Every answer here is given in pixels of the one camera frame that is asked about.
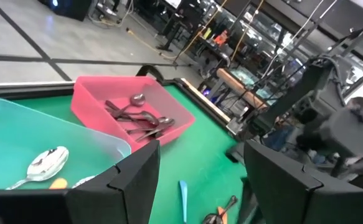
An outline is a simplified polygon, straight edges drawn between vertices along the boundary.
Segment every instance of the black cable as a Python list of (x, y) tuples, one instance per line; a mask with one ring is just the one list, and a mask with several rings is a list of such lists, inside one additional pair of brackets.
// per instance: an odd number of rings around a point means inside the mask
[(238, 96), (232, 96), (230, 98), (235, 98), (235, 97), (238, 97), (232, 104), (231, 106), (229, 106), (227, 108), (227, 110), (231, 110), (231, 107), (233, 107), (239, 100), (241, 100), (243, 98), (243, 96), (248, 92), (249, 90), (245, 90), (241, 95), (238, 95)]
[(341, 77), (340, 77), (340, 69), (339, 69), (339, 66), (337, 65), (337, 62), (329, 55), (320, 55), (318, 56), (319, 59), (325, 59), (329, 62), (332, 63), (333, 67), (334, 67), (334, 70), (335, 70), (335, 74), (336, 74), (336, 78), (337, 80), (334, 81), (336, 82), (337, 84), (337, 95), (338, 97), (340, 98), (340, 101), (342, 103), (343, 106), (346, 106), (346, 102), (344, 101), (344, 97), (343, 97), (343, 92), (342, 92), (342, 84), (341, 84)]

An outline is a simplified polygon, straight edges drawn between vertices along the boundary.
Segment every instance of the metal pole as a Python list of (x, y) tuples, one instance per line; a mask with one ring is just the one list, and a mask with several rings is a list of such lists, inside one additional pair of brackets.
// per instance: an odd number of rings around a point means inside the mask
[(279, 45), (275, 45), (275, 50), (274, 52), (277, 52), (278, 49), (280, 48), (280, 46), (282, 46), (282, 40), (283, 38), (285, 37), (285, 34), (286, 34), (286, 29), (282, 29), (281, 32), (280, 32), (280, 36), (278, 37), (278, 39), (276, 40), (277, 43), (279, 43)]
[(341, 2), (342, 0), (335, 0), (325, 11), (324, 13), (318, 18), (317, 21), (314, 21), (314, 24), (298, 39), (298, 41), (294, 44), (293, 48), (286, 54), (285, 60), (288, 60), (293, 52), (308, 38), (308, 36), (317, 29), (319, 24), (325, 19), (325, 15), (329, 12), (329, 10), (335, 6), (337, 2)]
[(361, 34), (352, 40), (352, 43), (341, 53), (342, 57), (345, 57), (348, 53), (350, 53), (357, 45), (360, 44), (360, 42), (363, 40), (363, 31)]
[(248, 6), (250, 5), (250, 3), (251, 3), (251, 0), (248, 0), (246, 5), (243, 7), (241, 13), (235, 19), (235, 22), (230, 26), (230, 28), (229, 28), (230, 32), (231, 32), (232, 28), (235, 27), (236, 23), (239, 22), (241, 20), (241, 18), (245, 15), (246, 10), (248, 9)]
[(186, 44), (184, 44), (184, 46), (182, 47), (182, 49), (180, 50), (180, 52), (177, 54), (177, 56), (174, 58), (173, 60), (173, 64), (177, 64), (177, 59), (181, 56), (181, 53), (183, 53), (183, 51), (185, 51), (187, 49), (188, 45), (192, 45), (192, 40), (193, 38), (199, 33), (199, 31), (201, 30), (201, 27), (198, 27), (195, 32), (191, 33), (190, 37), (188, 38), (188, 41), (186, 42)]

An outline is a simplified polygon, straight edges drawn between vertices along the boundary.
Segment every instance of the metal spoon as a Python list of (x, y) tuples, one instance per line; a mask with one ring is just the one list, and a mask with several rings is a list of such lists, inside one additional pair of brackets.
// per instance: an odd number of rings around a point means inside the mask
[(224, 214), (230, 210), (230, 208), (232, 208), (236, 203), (238, 202), (238, 199), (235, 195), (231, 196), (226, 208), (224, 209), (224, 211), (218, 215), (218, 214), (208, 214), (204, 221), (202, 222), (202, 224), (223, 224), (223, 216)]
[(142, 107), (144, 104), (145, 96), (142, 93), (135, 94), (130, 97), (130, 104), (117, 111), (113, 116), (117, 118), (119, 115), (123, 114), (130, 106)]
[(63, 146), (43, 152), (27, 168), (26, 178), (18, 181), (6, 190), (16, 189), (26, 182), (40, 182), (50, 179), (62, 169), (68, 159), (68, 155), (68, 149)]
[(133, 118), (130, 116), (131, 115), (130, 113), (123, 113), (123, 114), (127, 115), (127, 117), (126, 118), (120, 117), (117, 119), (118, 121), (134, 121), (134, 122), (148, 121), (150, 124), (152, 124), (154, 126), (159, 125), (159, 120), (157, 118), (155, 118), (155, 116), (148, 111), (142, 111), (142, 112), (138, 113), (138, 115), (142, 116), (143, 118)]
[(163, 118), (162, 123), (159, 123), (159, 125), (152, 131), (146, 133), (145, 135), (139, 137), (138, 139), (136, 139), (136, 141), (141, 141), (146, 137), (150, 137), (153, 134), (156, 134), (158, 132), (161, 132), (167, 128), (170, 128), (171, 126), (173, 126), (176, 123), (176, 121), (172, 118)]
[(157, 128), (160, 128), (159, 126), (161, 126), (161, 125), (167, 125), (171, 120), (173, 120), (173, 119), (167, 118), (167, 117), (160, 117), (157, 119), (158, 125), (155, 128), (138, 128), (138, 129), (133, 129), (133, 130), (126, 130), (126, 132), (128, 134), (131, 134), (131, 133), (137, 133), (137, 132), (154, 131)]

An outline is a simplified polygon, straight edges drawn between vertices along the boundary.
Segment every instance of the green table surface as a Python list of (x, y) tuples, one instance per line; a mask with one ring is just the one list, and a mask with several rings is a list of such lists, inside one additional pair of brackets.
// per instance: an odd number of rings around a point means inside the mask
[[(177, 140), (161, 149), (159, 182), (149, 222), (183, 223), (179, 180), (185, 180), (188, 184), (187, 222), (201, 223), (208, 213), (216, 212), (218, 206), (225, 207), (232, 195), (241, 197), (240, 178), (246, 176), (246, 171), (224, 155), (225, 150), (235, 144), (233, 138), (177, 87), (165, 88), (195, 116), (196, 121)], [(58, 96), (16, 103), (81, 124), (70, 110), (71, 99), (72, 96)], [(228, 212), (229, 223), (236, 222), (238, 207)]]

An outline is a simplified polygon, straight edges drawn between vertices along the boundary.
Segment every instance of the robot workstation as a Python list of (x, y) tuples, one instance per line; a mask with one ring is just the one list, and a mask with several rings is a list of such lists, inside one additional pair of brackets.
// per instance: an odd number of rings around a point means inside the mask
[[(354, 31), (308, 60), (276, 103), (237, 121), (240, 142), (226, 153), (248, 174), (237, 223), (363, 223), (363, 107), (346, 106), (343, 97), (351, 72), (344, 57), (362, 40), (363, 29)], [(346, 41), (350, 47), (335, 53)], [(260, 144), (288, 116), (298, 124), (283, 149)]]

